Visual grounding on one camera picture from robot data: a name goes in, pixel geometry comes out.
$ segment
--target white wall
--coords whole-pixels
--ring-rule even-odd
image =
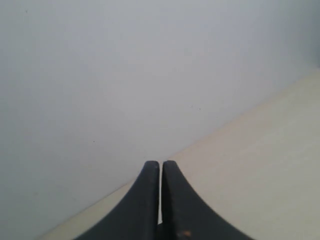
[[[5,0],[0,238],[33,239],[318,64],[318,0]]]

